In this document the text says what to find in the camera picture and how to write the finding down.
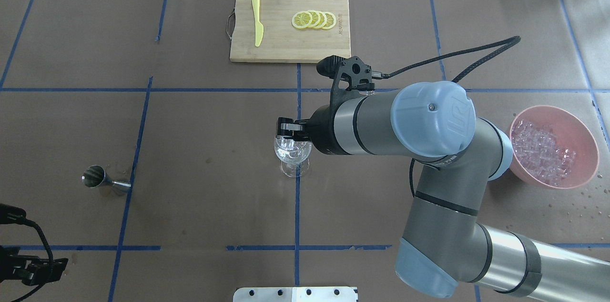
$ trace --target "white object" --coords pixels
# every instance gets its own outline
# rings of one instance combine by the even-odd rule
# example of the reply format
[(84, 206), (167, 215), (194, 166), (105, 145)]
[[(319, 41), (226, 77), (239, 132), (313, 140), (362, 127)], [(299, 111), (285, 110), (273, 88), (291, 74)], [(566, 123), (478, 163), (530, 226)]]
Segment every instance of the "white object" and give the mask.
[(355, 287), (250, 287), (233, 294), (233, 302), (357, 302)]

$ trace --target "lemon slice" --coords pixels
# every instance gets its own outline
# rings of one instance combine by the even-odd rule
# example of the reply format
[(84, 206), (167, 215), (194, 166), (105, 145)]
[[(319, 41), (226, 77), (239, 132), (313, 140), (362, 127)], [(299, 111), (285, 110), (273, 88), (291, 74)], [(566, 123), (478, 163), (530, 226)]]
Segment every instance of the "lemon slice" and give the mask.
[(314, 21), (313, 15), (308, 11), (299, 11), (292, 16), (292, 26), (296, 29), (303, 29), (311, 26)]
[(326, 24), (326, 15), (324, 14), (324, 11), (317, 11), (318, 15), (320, 16), (320, 20), (318, 20), (317, 24), (312, 24), (310, 27), (311, 28), (316, 28), (316, 29), (320, 29), (322, 27), (324, 27), (324, 25)]
[(317, 10), (308, 10), (307, 12), (310, 13), (311, 16), (314, 18), (314, 20), (311, 22), (311, 24), (307, 28), (314, 28), (314, 26), (318, 26), (318, 24), (320, 23), (320, 20), (322, 19), (320, 17), (322, 15), (322, 13), (320, 13)]
[(324, 17), (326, 18), (326, 23), (322, 26), (322, 29), (331, 29), (337, 24), (337, 18), (333, 13), (324, 11)]

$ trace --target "cable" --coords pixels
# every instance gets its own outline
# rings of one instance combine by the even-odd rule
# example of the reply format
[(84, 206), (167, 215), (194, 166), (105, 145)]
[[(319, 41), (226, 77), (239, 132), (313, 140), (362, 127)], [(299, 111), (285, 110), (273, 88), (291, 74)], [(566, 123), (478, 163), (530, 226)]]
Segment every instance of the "cable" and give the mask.
[(416, 190), (413, 187), (413, 167), (416, 165), (416, 160), (411, 159), (411, 165), (409, 165), (409, 187), (411, 188), (411, 195), (416, 196)]
[[(395, 72), (392, 72), (391, 74), (382, 74), (380, 78), (375, 78), (375, 79), (388, 79), (388, 78), (392, 78), (392, 77), (396, 76), (397, 74), (401, 74), (401, 73), (405, 72), (406, 70), (411, 70), (411, 69), (413, 69), (413, 68), (416, 68), (416, 67), (419, 67), (419, 66), (422, 66), (422, 65), (425, 65), (425, 64), (434, 63), (435, 61), (439, 61), (439, 60), (441, 60), (441, 59), (445, 59), (445, 58), (449, 58), (449, 57), (455, 57), (456, 55), (462, 55), (462, 54), (466, 54), (466, 53), (477, 52), (477, 51), (479, 51), (479, 50), (487, 50), (488, 48), (494, 48), (494, 47), (497, 47), (497, 46), (501, 46), (501, 45), (503, 45), (503, 44), (511, 44), (511, 45), (510, 45), (509, 47), (507, 47), (507, 48), (503, 48), (503, 47), (502, 47), (502, 48), (498, 49), (498, 50), (501, 50), (501, 51), (500, 51), (500, 52), (498, 52), (498, 53), (496, 53), (496, 54), (494, 54), (494, 53), (495, 53), (496, 51), (498, 51), (498, 50), (496, 50), (496, 51), (492, 52), (490, 55), (492, 55), (492, 54), (494, 54), (494, 55), (493, 55), (492, 57), (490, 57), (490, 58), (488, 58), (488, 59), (486, 59), (485, 61), (483, 61), (483, 62), (482, 62), (482, 63), (484, 63), (484, 62), (486, 62), (487, 60), (492, 59), (492, 58), (493, 58), (493, 57), (495, 57), (496, 55), (500, 54), (501, 52), (504, 52), (505, 50), (508, 50), (510, 47), (514, 46), (514, 45), (515, 45), (515, 44), (517, 44), (519, 41), (521, 41), (521, 37), (512, 37), (512, 38), (509, 38), (509, 39), (506, 39), (506, 40), (498, 41), (498, 42), (496, 42), (496, 43), (491, 43), (491, 44), (486, 44), (486, 45), (484, 45), (484, 46), (479, 46), (479, 47), (475, 47), (475, 48), (470, 48), (470, 49), (468, 49), (468, 50), (458, 50), (458, 51), (456, 51), (456, 52), (451, 52), (451, 53), (449, 53), (449, 54), (444, 54), (444, 55), (441, 55), (440, 57), (435, 57), (435, 58), (428, 59), (428, 60), (425, 60), (425, 61), (420, 61), (419, 63), (415, 63), (415, 64), (412, 64), (412, 65), (409, 65), (409, 66), (403, 67), (403, 68), (401, 68), (400, 70), (396, 70)], [(471, 68), (471, 69), (470, 69), (468, 72), (466, 72), (466, 74), (468, 74), (468, 73), (469, 73), (471, 70), (474, 70), (474, 69), (475, 69), (477, 66), (475, 66), (475, 67)]]
[(498, 48), (494, 52), (491, 52), (490, 54), (486, 55), (485, 57), (482, 57), (478, 61), (475, 61), (472, 65), (468, 66), (466, 69), (464, 69), (462, 72), (460, 72), (460, 74), (458, 74), (454, 79), (452, 79), (451, 82), (454, 82), (454, 83), (459, 82), (462, 78), (466, 77), (466, 75), (469, 74), (472, 70), (481, 66), (486, 61), (494, 58), (496, 55), (499, 55), (500, 53), (504, 52), (505, 50), (508, 50), (512, 46), (515, 46), (516, 44), (519, 43), (519, 41), (521, 41), (521, 37), (512, 37), (512, 38), (500, 41), (498, 44), (504, 44), (504, 46), (502, 46), (501, 48)]
[(21, 296), (20, 298), (18, 298), (16, 300), (13, 300), (12, 302), (21, 302), (21, 301), (25, 300), (26, 298), (28, 298), (29, 296), (32, 296), (34, 293), (39, 291), (40, 288), (42, 288), (51, 279), (51, 276), (53, 274), (53, 252), (51, 252), (51, 247), (49, 246), (48, 241), (46, 241), (46, 237), (44, 237), (42, 228), (40, 228), (40, 226), (37, 225), (36, 222), (27, 220), (27, 219), (24, 220), (23, 224), (25, 224), (26, 226), (29, 226), (31, 228), (34, 228), (36, 230), (36, 232), (38, 233), (38, 235), (40, 237), (40, 241), (42, 241), (42, 245), (44, 246), (44, 249), (46, 250), (47, 256), (49, 257), (49, 275), (47, 276), (46, 280), (44, 280), (44, 282), (37, 285), (37, 287), (32, 289), (29, 293)]

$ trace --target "jigger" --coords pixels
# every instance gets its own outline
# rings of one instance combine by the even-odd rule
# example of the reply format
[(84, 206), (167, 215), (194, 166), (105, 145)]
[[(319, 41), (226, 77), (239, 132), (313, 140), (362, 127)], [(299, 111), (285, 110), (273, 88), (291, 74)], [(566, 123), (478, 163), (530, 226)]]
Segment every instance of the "jigger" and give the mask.
[(97, 188), (109, 185), (116, 195), (125, 195), (131, 189), (131, 184), (127, 182), (113, 181), (103, 167), (100, 165), (92, 165), (88, 167), (82, 174), (82, 182), (86, 187)]

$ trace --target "wooden cutting board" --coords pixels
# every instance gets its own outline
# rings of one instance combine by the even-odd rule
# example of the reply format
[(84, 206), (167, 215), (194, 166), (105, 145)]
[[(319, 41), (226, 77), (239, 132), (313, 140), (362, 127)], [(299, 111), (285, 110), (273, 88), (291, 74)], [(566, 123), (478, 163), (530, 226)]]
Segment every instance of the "wooden cutting board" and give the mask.
[[(296, 29), (292, 16), (303, 10), (329, 11), (337, 24), (329, 29)], [(329, 55), (351, 57), (349, 0), (261, 0), (262, 43), (254, 46), (252, 0), (235, 0), (231, 61), (318, 63)]]

